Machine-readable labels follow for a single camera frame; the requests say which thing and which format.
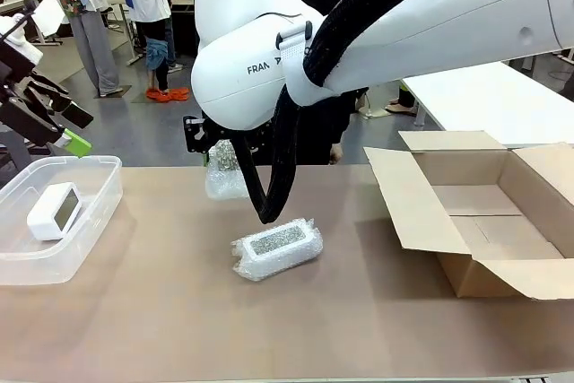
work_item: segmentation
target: black cable sleeve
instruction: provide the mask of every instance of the black cable sleeve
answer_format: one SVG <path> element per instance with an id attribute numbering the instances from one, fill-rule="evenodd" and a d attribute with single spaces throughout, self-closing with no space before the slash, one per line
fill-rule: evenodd
<path id="1" fill-rule="evenodd" d="M 301 108 L 283 86 L 274 115 L 274 154 L 268 193 L 259 179 L 247 138 L 231 138 L 233 149 L 248 187 L 251 203 L 263 224 L 274 222 L 283 211 L 297 172 L 297 131 Z"/>
<path id="2" fill-rule="evenodd" d="M 319 28 L 303 67 L 317 86 L 337 66 L 344 51 L 376 20 L 404 0 L 341 0 Z"/>

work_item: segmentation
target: hand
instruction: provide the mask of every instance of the hand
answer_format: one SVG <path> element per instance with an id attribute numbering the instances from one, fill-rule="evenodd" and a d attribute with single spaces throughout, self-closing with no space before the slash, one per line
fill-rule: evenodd
<path id="1" fill-rule="evenodd" d="M 336 165 L 343 158 L 343 147 L 340 144 L 331 146 L 331 165 Z"/>

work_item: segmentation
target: orange shoe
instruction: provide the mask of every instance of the orange shoe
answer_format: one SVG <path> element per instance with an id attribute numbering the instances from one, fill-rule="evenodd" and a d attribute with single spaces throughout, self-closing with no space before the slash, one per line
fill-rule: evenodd
<path id="1" fill-rule="evenodd" d="M 167 103 L 171 100 L 171 97 L 168 93 L 164 93 L 158 89 L 147 89 L 145 96 L 147 96 L 148 99 L 155 100 L 159 103 Z"/>
<path id="2" fill-rule="evenodd" d="M 173 89 L 168 92 L 171 100 L 176 100 L 178 102 L 184 102 L 189 99 L 189 89 Z"/>

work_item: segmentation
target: bubble wrapped device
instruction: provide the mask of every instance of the bubble wrapped device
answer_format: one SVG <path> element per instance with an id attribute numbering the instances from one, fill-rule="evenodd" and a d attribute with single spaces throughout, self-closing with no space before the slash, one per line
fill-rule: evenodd
<path id="1" fill-rule="evenodd" d="M 241 257 L 233 269 L 254 282 L 314 259 L 323 251 L 321 233 L 312 220 L 305 219 L 250 235 L 231 245 L 233 256 Z"/>
<path id="2" fill-rule="evenodd" d="M 249 197 L 230 141 L 220 141 L 209 150 L 205 192 L 216 201 Z"/>

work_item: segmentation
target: brown tabletop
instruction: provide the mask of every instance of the brown tabletop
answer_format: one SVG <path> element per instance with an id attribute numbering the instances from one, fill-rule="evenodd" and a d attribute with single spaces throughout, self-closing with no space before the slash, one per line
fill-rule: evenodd
<path id="1" fill-rule="evenodd" d="M 122 177 L 124 198 L 74 279 L 0 289 L 0 379 L 574 370 L 574 303 L 454 298 L 435 256 L 400 248 L 369 166 L 299 170 L 280 222 L 314 218 L 324 252 L 261 283 L 231 270 L 230 242 L 263 229 L 249 201 L 210 201 L 200 168 Z"/>

